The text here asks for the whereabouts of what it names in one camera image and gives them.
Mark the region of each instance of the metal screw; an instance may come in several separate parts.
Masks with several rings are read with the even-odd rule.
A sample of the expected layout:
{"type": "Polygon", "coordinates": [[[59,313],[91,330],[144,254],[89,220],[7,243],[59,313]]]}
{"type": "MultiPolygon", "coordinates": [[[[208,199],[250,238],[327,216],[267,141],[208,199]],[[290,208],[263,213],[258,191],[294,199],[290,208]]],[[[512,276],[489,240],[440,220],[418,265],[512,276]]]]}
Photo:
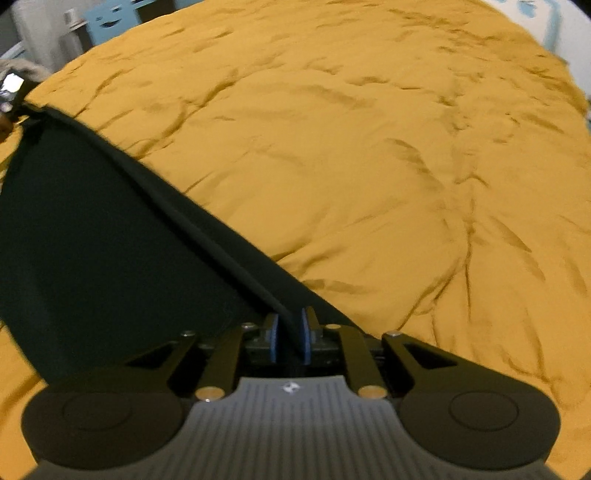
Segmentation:
{"type": "Polygon", "coordinates": [[[219,387],[202,387],[195,392],[195,396],[201,401],[211,402],[225,397],[226,392],[219,387]]]}
{"type": "Polygon", "coordinates": [[[386,398],[388,391],[378,385],[365,385],[357,390],[357,395],[366,400],[381,400],[386,398]]]}

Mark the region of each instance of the logo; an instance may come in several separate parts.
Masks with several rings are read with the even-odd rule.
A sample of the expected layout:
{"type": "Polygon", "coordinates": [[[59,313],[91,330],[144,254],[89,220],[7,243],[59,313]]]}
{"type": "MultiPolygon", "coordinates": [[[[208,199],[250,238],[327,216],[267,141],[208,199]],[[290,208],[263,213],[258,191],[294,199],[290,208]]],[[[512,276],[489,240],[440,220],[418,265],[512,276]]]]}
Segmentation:
{"type": "Polygon", "coordinates": [[[296,382],[287,382],[285,385],[283,385],[283,387],[281,387],[281,389],[285,393],[288,393],[289,395],[293,395],[295,393],[298,393],[301,390],[301,386],[299,384],[297,384],[296,382]]]}

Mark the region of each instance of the yellow comforter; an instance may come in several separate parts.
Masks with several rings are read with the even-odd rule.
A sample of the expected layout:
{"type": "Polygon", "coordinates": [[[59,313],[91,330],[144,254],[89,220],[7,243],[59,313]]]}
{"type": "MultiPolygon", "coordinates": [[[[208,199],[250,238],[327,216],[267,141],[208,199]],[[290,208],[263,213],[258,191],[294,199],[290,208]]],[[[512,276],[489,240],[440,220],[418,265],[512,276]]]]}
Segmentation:
{"type": "MultiPolygon", "coordinates": [[[[560,60],[477,0],[207,0],[31,100],[87,123],[368,332],[542,389],[591,467],[591,136],[560,60]]],[[[18,142],[0,145],[0,161],[18,142]]],[[[0,334],[0,476],[42,387],[0,334]]]]}

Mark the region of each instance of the round button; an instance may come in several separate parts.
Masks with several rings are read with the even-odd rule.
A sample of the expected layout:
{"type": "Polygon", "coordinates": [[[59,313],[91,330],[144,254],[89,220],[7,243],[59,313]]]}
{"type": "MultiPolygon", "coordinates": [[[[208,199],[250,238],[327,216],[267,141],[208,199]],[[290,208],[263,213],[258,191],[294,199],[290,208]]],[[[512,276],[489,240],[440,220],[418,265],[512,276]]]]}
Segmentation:
{"type": "Polygon", "coordinates": [[[450,405],[452,418],[460,425],[480,432],[506,429],[519,416],[519,408],[510,398],[496,392],[466,392],[450,405]]]}
{"type": "Polygon", "coordinates": [[[64,418],[78,430],[109,430],[121,425],[131,415],[131,403],[125,395],[86,393],[64,405],[64,418]]]}

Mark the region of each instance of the white wall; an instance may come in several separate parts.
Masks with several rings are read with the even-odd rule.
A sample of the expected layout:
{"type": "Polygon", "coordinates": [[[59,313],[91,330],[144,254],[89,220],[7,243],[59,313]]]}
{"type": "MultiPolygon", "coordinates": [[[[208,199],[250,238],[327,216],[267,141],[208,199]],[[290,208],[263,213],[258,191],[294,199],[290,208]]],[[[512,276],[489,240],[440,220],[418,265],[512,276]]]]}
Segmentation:
{"type": "Polygon", "coordinates": [[[62,36],[68,33],[64,13],[76,8],[81,14],[103,0],[17,0],[12,6],[14,20],[32,60],[58,71],[67,58],[62,36]]]}

